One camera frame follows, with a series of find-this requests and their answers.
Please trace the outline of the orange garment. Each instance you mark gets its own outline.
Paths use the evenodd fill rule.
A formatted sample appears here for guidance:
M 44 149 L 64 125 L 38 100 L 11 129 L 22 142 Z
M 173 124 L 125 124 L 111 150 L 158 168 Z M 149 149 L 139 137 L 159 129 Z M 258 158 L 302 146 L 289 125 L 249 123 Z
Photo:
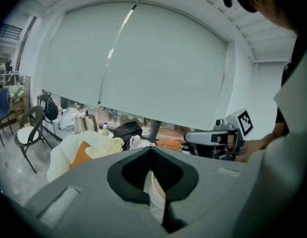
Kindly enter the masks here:
M 180 139 L 164 139 L 155 142 L 157 147 L 164 147 L 166 149 L 174 150 L 183 153 Z

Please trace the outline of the blue chair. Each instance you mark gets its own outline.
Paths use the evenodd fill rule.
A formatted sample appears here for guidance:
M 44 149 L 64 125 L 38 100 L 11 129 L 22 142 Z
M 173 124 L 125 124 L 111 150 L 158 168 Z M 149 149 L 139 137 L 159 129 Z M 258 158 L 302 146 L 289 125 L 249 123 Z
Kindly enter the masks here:
M 7 119 L 10 131 L 13 134 L 11 124 L 10 124 L 10 120 L 9 120 L 9 113 L 10 113 L 9 98 L 10 98 L 9 89 L 8 88 L 2 88 L 0 90 L 0 130 L 2 130 L 4 132 L 2 120 Z M 0 133 L 0 140 L 1 140 L 2 145 L 4 146 L 1 133 Z

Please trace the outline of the orange cushion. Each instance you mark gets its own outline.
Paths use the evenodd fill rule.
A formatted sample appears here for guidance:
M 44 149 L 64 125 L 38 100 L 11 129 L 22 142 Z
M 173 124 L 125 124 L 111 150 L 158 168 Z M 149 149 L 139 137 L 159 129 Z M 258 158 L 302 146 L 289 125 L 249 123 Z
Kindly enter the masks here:
M 73 169 L 75 168 L 76 166 L 82 164 L 82 163 L 85 163 L 87 161 L 90 161 L 92 160 L 91 157 L 88 156 L 88 154 L 85 152 L 85 150 L 90 147 L 90 145 L 83 141 L 81 144 L 80 144 L 80 147 L 77 151 L 77 154 L 75 156 L 75 159 L 73 161 L 73 163 L 70 165 L 70 169 Z

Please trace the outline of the round white side table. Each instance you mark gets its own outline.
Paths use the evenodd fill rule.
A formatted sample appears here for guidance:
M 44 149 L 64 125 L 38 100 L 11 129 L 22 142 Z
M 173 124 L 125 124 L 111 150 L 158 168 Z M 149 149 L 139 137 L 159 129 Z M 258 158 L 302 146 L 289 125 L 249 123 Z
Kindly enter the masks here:
M 159 209 L 165 208 L 165 192 L 151 170 L 146 176 L 143 191 L 149 195 L 150 202 L 153 206 Z

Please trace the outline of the cream clothes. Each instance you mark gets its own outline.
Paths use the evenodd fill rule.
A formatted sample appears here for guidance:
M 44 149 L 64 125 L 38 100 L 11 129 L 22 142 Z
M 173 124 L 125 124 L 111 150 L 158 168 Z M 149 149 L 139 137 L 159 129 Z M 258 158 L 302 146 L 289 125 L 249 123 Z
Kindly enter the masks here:
M 123 151 L 124 141 L 121 138 L 102 137 L 85 149 L 91 159 L 97 159 Z

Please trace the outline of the person's right hand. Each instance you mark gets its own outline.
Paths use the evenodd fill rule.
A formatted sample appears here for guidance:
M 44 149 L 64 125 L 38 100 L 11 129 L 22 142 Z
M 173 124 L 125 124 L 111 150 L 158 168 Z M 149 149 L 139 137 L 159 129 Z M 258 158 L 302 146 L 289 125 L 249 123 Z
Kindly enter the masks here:
M 236 134 L 230 134 L 227 138 L 227 148 L 230 152 L 234 152 L 236 148 L 236 141 L 237 141 L 237 135 Z

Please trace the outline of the white beanbag chair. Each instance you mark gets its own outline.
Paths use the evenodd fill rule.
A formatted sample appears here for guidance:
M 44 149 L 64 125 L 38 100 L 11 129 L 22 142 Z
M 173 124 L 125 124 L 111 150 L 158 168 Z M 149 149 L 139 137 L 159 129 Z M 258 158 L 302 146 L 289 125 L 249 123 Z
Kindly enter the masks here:
M 68 135 L 51 151 L 50 167 L 47 171 L 49 182 L 59 178 L 70 170 L 80 144 L 85 141 L 90 146 L 99 138 L 108 137 L 94 131 L 85 131 L 80 134 Z

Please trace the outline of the dark chair with white seat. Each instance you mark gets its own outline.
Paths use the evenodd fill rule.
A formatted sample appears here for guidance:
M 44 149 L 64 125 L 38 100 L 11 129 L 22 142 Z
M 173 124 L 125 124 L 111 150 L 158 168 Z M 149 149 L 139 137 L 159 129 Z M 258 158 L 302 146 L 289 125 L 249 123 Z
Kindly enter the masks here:
M 44 108 L 42 106 L 31 107 L 22 115 L 20 119 L 19 130 L 14 136 L 15 144 L 20 148 L 23 157 L 26 159 L 35 174 L 37 172 L 26 154 L 29 147 L 41 141 L 53 149 L 51 144 L 43 135 L 43 118 Z

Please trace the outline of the wooden shelf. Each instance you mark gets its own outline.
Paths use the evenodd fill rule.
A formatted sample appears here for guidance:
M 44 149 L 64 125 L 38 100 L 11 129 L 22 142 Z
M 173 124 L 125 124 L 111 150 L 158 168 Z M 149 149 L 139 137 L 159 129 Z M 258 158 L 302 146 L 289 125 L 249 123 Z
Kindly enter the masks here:
M 30 83 L 31 77 L 30 76 L 22 76 L 21 82 L 17 85 L 24 85 L 25 86 L 25 94 L 17 97 L 10 98 L 12 103 L 12 110 L 15 114 L 15 119 L 18 125 L 20 125 L 21 118 L 23 114 L 29 109 L 29 96 L 30 96 Z

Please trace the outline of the white roller blind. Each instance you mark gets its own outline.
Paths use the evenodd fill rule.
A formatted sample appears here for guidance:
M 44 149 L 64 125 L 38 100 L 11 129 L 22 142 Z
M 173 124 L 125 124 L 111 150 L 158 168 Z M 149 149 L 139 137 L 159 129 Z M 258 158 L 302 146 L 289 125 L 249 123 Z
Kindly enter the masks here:
M 226 45 L 179 13 L 139 4 L 113 49 L 101 105 L 207 130 L 225 72 Z
M 66 14 L 45 57 L 42 89 L 96 107 L 109 51 L 132 7 L 113 2 Z

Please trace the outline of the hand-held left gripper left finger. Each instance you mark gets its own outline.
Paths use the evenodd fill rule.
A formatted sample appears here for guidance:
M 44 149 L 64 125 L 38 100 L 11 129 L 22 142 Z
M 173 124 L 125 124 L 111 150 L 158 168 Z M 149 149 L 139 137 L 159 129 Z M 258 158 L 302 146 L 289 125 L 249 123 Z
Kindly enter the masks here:
M 107 172 L 137 150 L 85 162 L 37 192 L 25 205 L 27 224 L 44 238 L 162 238 L 165 229 L 147 204 L 127 202 Z

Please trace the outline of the light green cloth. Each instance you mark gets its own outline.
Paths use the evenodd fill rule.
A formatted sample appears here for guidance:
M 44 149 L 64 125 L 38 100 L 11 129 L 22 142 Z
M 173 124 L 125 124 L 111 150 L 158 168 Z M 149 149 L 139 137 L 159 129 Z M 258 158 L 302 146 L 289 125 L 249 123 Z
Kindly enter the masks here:
M 21 96 L 25 94 L 25 86 L 24 85 L 11 85 L 8 87 L 9 96 L 11 98 Z

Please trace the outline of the black stair railing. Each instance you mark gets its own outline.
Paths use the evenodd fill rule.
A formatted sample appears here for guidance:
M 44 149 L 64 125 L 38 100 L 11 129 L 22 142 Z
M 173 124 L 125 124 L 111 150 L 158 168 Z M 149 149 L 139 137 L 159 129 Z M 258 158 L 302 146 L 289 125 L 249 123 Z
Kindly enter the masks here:
M 22 32 L 22 28 L 15 27 L 9 24 L 2 24 L 0 26 L 0 37 L 8 38 L 12 40 L 19 40 L 20 34 Z

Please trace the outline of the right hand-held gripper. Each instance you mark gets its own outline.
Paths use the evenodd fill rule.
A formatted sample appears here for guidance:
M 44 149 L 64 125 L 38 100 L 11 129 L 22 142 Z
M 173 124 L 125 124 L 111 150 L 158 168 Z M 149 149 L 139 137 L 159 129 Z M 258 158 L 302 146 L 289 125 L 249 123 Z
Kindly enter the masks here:
M 246 109 L 239 110 L 224 119 L 217 119 L 210 131 L 191 131 L 184 135 L 190 143 L 190 152 L 196 156 L 234 161 L 242 151 L 246 137 L 253 131 L 253 124 Z M 227 138 L 230 134 L 237 135 L 236 148 L 230 152 Z

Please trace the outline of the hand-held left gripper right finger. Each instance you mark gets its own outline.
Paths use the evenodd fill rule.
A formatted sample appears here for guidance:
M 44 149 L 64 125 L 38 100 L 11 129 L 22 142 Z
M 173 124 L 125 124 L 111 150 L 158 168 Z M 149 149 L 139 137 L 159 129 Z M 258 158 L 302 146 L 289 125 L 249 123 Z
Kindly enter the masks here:
M 164 192 L 164 216 L 150 238 L 239 238 L 233 201 L 243 165 L 150 148 L 150 170 Z

